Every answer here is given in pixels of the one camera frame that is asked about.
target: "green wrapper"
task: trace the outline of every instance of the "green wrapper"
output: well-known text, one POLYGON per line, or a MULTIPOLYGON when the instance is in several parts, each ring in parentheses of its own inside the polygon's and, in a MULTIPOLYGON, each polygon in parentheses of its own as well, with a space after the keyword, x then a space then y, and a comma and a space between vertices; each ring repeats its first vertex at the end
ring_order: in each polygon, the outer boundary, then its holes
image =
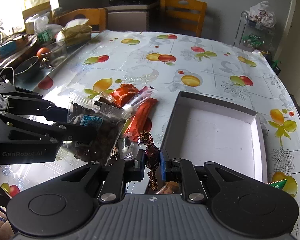
POLYGON ((272 187, 276 187, 278 189, 283 189, 284 185, 286 185, 287 179, 275 181, 275 182, 269 182, 268 185, 272 187))

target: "wooden chair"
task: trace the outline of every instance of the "wooden chair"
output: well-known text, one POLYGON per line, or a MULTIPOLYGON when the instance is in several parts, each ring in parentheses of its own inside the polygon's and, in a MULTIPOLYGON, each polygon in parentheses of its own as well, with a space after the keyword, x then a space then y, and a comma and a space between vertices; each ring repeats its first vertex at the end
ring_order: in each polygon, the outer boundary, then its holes
POLYGON ((197 0, 160 0, 161 16, 165 19, 167 16, 173 18, 169 21, 169 25, 195 32, 197 37, 201 36, 206 8, 207 3, 197 0))
POLYGON ((65 27, 68 22, 78 18, 89 19, 90 26, 99 25, 100 32, 106 29, 106 10, 104 8, 78 9, 55 18, 54 23, 65 27))

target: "red snack package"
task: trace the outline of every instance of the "red snack package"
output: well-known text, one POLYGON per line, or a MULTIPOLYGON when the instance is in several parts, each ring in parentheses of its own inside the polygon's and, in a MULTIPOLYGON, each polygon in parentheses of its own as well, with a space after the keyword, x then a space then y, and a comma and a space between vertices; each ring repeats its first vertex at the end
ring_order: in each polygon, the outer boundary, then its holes
POLYGON ((133 116, 133 119, 123 136, 129 136, 131 141, 138 142, 138 136, 140 135, 143 126, 146 123, 149 112, 157 102, 157 99, 149 98, 144 103, 142 103, 139 106, 136 114, 133 116))
POLYGON ((125 86, 120 87, 112 93, 110 93, 109 96, 113 98, 112 103, 115 104, 117 107, 121 108, 138 92, 139 90, 135 88, 134 85, 126 84, 125 86))

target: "floral tablecloth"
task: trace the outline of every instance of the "floral tablecloth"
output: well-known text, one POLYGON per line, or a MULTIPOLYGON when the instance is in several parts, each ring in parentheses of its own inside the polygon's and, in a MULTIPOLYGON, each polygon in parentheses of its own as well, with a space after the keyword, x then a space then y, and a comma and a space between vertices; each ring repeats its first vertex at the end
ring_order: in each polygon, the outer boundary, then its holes
MULTIPOLYGON (((179 91, 219 98, 258 112, 268 180, 287 179, 283 190, 295 198, 300 209, 300 117, 259 52, 179 34, 106 30, 52 71, 35 91, 57 106, 68 107, 71 91, 94 98, 127 83, 138 89, 150 84, 158 91, 154 97, 159 103, 148 124, 158 147, 179 91)), ((0 166, 0 184, 16 184, 23 190, 83 164, 64 156, 53 163, 0 166)), ((300 215, 292 235, 300 239, 300 215)))

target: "bag of dark snacks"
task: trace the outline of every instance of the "bag of dark snacks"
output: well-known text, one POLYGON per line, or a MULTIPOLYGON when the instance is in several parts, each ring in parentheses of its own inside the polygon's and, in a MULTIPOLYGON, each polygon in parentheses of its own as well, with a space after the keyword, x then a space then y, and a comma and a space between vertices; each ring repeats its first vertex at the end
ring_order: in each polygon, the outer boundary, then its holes
POLYGON ((68 122, 93 126, 97 130, 94 141, 64 142, 62 147, 84 162, 106 164, 130 113, 122 109, 70 93, 68 122))

